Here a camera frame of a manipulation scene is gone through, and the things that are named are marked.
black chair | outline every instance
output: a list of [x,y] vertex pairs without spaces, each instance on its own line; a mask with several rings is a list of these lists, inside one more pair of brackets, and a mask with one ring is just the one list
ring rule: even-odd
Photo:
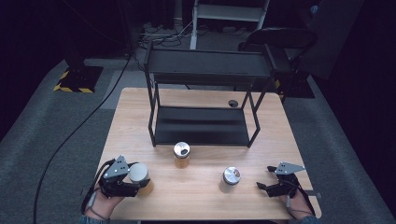
[[[263,52],[268,46],[274,57],[274,83],[269,91],[279,94],[282,103],[297,78],[300,60],[317,41],[317,35],[307,29],[263,28],[254,31],[245,42],[238,45],[239,51]],[[252,89],[262,90],[263,80],[256,80]]]

human hand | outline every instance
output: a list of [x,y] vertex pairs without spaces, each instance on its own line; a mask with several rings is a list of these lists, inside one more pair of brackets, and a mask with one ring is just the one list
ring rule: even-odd
[[[288,206],[288,197],[286,195],[279,196],[279,199],[286,206]],[[304,195],[298,189],[296,190],[295,196],[290,198],[288,211],[297,220],[302,220],[304,217],[313,216],[311,210],[309,209],[308,203],[305,201]]]
[[124,199],[124,197],[107,198],[100,189],[96,191],[94,197],[93,205],[91,208],[87,205],[84,215],[97,220],[108,220],[117,204]]

can lid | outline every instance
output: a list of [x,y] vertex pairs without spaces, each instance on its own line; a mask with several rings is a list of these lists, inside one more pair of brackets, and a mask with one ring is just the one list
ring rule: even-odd
[[178,158],[186,158],[190,154],[190,146],[185,142],[179,142],[174,147],[175,156]]
[[148,167],[144,163],[135,163],[130,168],[129,178],[132,181],[141,181],[147,178],[148,173]]
[[238,169],[235,167],[230,166],[224,170],[223,178],[226,183],[235,185],[239,183],[239,180],[241,179],[241,173],[239,173]]

wooden table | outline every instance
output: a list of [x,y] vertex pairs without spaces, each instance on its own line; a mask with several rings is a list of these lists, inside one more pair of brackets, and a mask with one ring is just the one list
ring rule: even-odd
[[[229,100],[242,102],[244,92],[160,90],[163,105],[228,106]],[[178,169],[173,147],[153,147],[150,141],[149,97],[147,89],[126,88],[106,140],[99,167],[119,155],[127,162],[139,161],[148,167],[154,190],[146,196],[126,198],[113,212],[112,219],[131,220],[221,220],[290,219],[278,198],[269,198],[256,182],[277,183],[267,166],[281,161],[304,165],[279,97],[267,93],[258,111],[262,130],[251,146],[191,146],[190,165]],[[255,130],[251,110],[246,109],[247,127]],[[235,166],[241,180],[232,192],[219,189],[226,167]],[[312,189],[306,171],[296,173],[304,189]],[[310,197],[318,217],[316,197]]]

gray carpet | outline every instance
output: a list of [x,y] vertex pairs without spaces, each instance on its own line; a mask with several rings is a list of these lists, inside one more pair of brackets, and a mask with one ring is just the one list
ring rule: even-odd
[[[244,39],[243,35],[207,33],[198,37],[197,48],[234,50]],[[190,40],[186,37],[182,42],[178,48],[187,49]],[[144,51],[140,49],[136,57],[142,62],[143,56]],[[0,223],[33,222],[35,191],[50,156],[101,104],[126,60],[89,59],[85,63],[105,68],[96,85],[96,93],[53,91],[67,67],[61,62],[43,79],[0,143]],[[288,98],[284,107],[314,189],[321,195],[321,222],[395,223],[312,78],[309,83],[315,99]],[[134,61],[129,63],[111,97],[54,157],[39,195],[37,223],[78,221],[84,190],[95,175],[124,87],[146,87],[144,75]]]

